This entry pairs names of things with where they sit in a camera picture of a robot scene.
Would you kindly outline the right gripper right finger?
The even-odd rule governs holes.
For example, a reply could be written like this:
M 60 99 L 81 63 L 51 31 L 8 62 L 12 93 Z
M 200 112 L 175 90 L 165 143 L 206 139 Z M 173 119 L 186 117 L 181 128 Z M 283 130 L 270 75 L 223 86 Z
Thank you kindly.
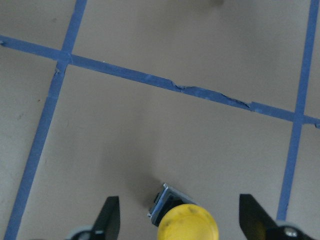
M 286 221 L 275 221 L 251 194 L 239 195 L 239 226 L 247 240 L 312 240 Z

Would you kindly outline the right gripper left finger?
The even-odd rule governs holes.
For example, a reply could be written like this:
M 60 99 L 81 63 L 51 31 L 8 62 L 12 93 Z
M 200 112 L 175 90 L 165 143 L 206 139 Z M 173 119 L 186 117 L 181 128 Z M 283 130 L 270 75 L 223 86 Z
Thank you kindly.
M 120 199 L 109 196 L 105 200 L 94 224 L 72 231 L 68 240 L 117 240 L 120 233 Z

